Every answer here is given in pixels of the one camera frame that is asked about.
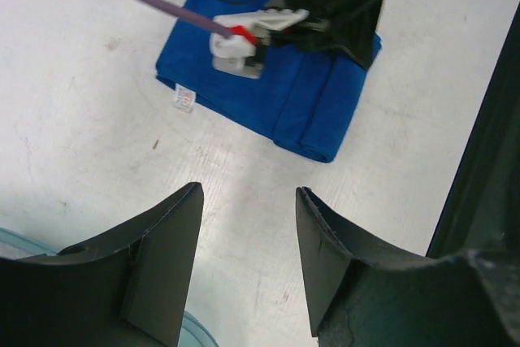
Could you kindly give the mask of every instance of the white table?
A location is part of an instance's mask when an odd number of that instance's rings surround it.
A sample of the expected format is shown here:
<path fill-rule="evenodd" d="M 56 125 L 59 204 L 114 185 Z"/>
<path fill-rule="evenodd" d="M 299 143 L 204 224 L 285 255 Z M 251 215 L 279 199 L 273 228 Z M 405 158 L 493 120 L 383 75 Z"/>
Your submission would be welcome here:
<path fill-rule="evenodd" d="M 174 109 L 154 79 L 173 19 L 133 0 L 0 0 L 0 226 L 59 248 L 199 180 L 188 309 L 224 347 L 315 345 L 295 188 L 424 254 L 517 4 L 386 0 L 383 51 L 323 165 Z"/>

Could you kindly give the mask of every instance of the towel tag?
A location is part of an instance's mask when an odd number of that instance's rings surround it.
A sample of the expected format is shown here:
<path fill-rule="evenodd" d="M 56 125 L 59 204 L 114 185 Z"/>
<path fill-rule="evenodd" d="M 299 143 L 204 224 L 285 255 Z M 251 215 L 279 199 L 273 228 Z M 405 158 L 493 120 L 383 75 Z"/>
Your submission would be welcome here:
<path fill-rule="evenodd" d="M 193 107 L 195 106 L 196 99 L 197 93 L 194 93 L 191 89 L 187 89 L 182 85 L 177 85 L 175 87 L 173 106 L 175 106 L 177 109 L 185 113 L 191 113 L 193 111 Z"/>

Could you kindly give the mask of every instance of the robotic arm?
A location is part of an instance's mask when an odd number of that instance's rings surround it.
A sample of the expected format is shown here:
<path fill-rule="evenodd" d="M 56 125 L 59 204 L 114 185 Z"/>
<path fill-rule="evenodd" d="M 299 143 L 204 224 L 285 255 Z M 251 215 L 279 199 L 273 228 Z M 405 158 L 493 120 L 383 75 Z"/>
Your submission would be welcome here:
<path fill-rule="evenodd" d="M 266 47 L 294 44 L 305 52 L 333 50 L 368 69 L 382 5 L 383 0 L 272 0 L 257 13 L 217 16 L 215 22 L 240 26 L 247 36 L 213 35 L 214 67 L 258 78 Z"/>

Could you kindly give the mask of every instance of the white plastic part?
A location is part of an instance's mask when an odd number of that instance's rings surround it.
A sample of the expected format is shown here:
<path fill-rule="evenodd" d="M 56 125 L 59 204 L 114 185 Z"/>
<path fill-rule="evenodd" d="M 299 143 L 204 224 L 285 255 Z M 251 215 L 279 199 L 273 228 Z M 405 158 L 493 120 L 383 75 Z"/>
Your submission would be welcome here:
<path fill-rule="evenodd" d="M 308 16 L 307 10 L 267 10 L 217 15 L 214 21 L 228 27 L 242 26 L 256 37 L 269 37 L 269 31 L 283 31 Z M 212 33 L 210 50 L 215 57 L 213 64 L 216 69 L 244 77 L 259 77 L 258 71 L 245 69 L 245 59 L 254 56 L 256 52 L 255 45 L 247 38 L 235 35 L 227 39 Z"/>

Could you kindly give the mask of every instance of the towel fold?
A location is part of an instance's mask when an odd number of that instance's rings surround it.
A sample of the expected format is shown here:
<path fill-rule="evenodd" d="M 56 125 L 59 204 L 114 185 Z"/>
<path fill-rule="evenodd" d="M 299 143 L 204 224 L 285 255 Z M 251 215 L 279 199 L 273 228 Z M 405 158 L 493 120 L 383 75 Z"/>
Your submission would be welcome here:
<path fill-rule="evenodd" d="M 207 17 L 257 11 L 268 0 L 233 5 L 187 0 L 185 7 Z M 376 56 L 381 48 L 375 37 Z M 278 146 L 323 163 L 340 148 L 358 104 L 366 71 L 344 56 L 269 48 L 259 80 L 217 71 L 210 34 L 178 21 L 157 62 L 157 78 L 183 85 L 197 102 L 269 137 Z"/>

